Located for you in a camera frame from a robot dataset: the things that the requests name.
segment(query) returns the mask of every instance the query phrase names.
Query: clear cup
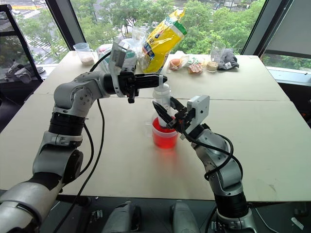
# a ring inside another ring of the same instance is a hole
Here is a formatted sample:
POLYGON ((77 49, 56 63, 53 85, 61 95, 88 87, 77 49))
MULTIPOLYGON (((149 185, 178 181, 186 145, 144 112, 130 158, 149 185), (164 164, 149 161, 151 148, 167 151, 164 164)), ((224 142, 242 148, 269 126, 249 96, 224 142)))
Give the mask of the clear cup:
POLYGON ((221 57, 225 50, 225 44, 222 42, 214 42, 210 50, 210 59, 212 62, 217 62, 219 64, 221 57))
POLYGON ((89 48, 88 43, 78 43, 75 44, 73 48, 76 50, 83 65, 90 66, 95 63, 94 50, 89 48))

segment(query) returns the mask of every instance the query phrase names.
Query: white table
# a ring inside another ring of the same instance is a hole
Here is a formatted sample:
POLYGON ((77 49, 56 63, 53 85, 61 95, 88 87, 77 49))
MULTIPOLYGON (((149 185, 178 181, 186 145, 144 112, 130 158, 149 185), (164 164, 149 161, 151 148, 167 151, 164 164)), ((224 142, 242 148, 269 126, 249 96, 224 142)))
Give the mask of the white table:
MULTIPOLYGON (((240 68, 215 73, 204 70, 201 75, 189 75, 186 69, 167 72, 167 64, 174 57, 169 56, 162 73, 168 77, 175 98, 205 94, 212 100, 289 100, 257 56, 238 55, 240 68)), ((70 51, 35 94, 53 95, 58 85, 71 82, 90 68, 82 65, 75 51, 70 51)), ((136 73, 142 73, 139 67, 136 73)), ((152 89, 140 90, 139 98, 152 98, 152 89)))
MULTIPOLYGON (((83 195, 214 199, 189 142, 178 139, 175 149, 160 150, 146 135, 145 122, 154 112, 151 99, 128 104, 126 99, 109 98, 101 103, 106 122, 104 149, 83 195)), ((1 189, 32 176, 52 107, 52 95, 32 95, 0 134, 1 189)), ((98 151, 102 124, 96 104, 88 118, 98 151)), ((211 100, 205 122, 232 140, 244 169, 248 201, 311 200, 311 131, 290 101, 211 100)), ((85 166, 90 146, 83 135, 79 149, 85 166)), ((67 185, 64 193, 77 194, 86 175, 67 185)))

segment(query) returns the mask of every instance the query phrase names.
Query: window frame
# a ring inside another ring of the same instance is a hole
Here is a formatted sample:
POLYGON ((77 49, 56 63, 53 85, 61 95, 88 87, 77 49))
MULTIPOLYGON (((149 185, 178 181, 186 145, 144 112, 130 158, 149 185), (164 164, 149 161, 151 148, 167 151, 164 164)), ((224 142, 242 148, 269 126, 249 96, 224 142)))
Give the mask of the window frame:
POLYGON ((70 0, 46 0, 65 43, 70 50, 73 45, 86 42, 70 0))

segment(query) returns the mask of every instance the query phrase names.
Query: measuring cup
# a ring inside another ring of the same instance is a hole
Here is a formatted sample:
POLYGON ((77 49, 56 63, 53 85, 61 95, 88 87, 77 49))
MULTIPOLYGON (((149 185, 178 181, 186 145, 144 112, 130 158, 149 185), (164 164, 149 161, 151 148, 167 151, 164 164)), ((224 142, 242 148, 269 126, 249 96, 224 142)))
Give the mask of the measuring cup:
POLYGON ((90 66, 95 63, 94 58, 94 50, 89 48, 88 43, 78 43, 73 46, 74 50, 76 50, 80 61, 85 66, 90 66))

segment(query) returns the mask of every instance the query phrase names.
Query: window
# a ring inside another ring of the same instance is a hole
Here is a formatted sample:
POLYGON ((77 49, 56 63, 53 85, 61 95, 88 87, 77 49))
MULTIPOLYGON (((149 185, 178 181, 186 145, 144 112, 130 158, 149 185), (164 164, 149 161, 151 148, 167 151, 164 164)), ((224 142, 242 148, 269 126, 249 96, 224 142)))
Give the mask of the window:
POLYGON ((311 59, 308 58, 265 53, 262 56, 262 61, 267 67, 311 71, 311 59))
POLYGON ((131 37, 132 27, 150 30, 176 9, 185 9, 181 23, 188 34, 173 49, 208 53, 221 41, 235 53, 243 49, 265 0, 70 0, 92 49, 113 38, 131 37))
POLYGON ((59 63, 69 51, 44 0, 4 1, 24 34, 36 64, 59 63))

